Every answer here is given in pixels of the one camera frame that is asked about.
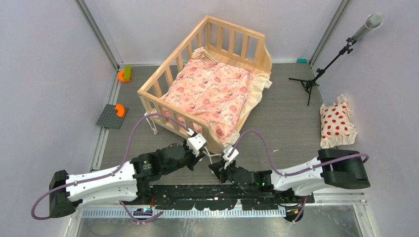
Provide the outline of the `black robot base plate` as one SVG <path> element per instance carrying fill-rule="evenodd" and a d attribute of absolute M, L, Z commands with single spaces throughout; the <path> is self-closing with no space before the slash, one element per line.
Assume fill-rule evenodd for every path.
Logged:
<path fill-rule="evenodd" d="M 138 195 L 126 205 L 151 205 L 158 210 L 231 210 L 241 205 L 242 210 L 274 210 L 288 205 L 295 206 L 304 197 L 287 191 L 245 193 L 234 185 L 153 185 L 148 193 Z"/>

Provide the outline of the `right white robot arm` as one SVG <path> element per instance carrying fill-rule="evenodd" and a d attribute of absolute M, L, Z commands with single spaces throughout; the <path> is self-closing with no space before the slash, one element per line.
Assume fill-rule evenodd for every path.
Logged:
<path fill-rule="evenodd" d="M 320 149 L 313 159 L 285 169 L 248 171 L 235 160 L 222 158 L 209 165 L 220 183 L 226 181 L 246 194 L 282 193 L 287 202 L 296 202 L 314 191 L 337 187 L 346 190 L 370 187 L 364 164 L 369 155 L 351 150 Z"/>

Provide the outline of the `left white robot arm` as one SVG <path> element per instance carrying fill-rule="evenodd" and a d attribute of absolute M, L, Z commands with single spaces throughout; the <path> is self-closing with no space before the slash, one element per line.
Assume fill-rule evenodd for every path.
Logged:
<path fill-rule="evenodd" d="M 77 207 L 90 204 L 137 201 L 147 204 L 153 194 L 150 182 L 183 167 L 193 170 L 203 157 L 206 142 L 191 138 L 173 143 L 155 152 L 141 154 L 123 163 L 121 168 L 70 175 L 56 171 L 49 184 L 49 216 L 60 218 L 74 213 Z"/>

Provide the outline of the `pink unicorn print cushion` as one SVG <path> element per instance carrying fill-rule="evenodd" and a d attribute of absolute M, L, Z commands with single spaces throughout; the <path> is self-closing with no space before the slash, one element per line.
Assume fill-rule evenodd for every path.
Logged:
<path fill-rule="evenodd" d="M 175 79 L 169 68 L 163 73 L 169 79 L 166 93 L 158 78 L 137 92 L 146 112 L 165 114 L 203 134 L 207 149 L 215 154 L 237 141 L 248 114 L 272 84 L 269 74 L 217 61 L 203 47 L 193 51 Z"/>

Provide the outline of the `wooden slatted pet bed frame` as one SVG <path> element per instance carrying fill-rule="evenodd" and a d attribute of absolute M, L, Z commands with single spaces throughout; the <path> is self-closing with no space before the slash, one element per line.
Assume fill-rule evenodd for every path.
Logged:
<path fill-rule="evenodd" d="M 220 153 L 271 86 L 271 69 L 263 33 L 207 15 L 137 93 L 151 121 L 182 137 L 201 133 Z"/>

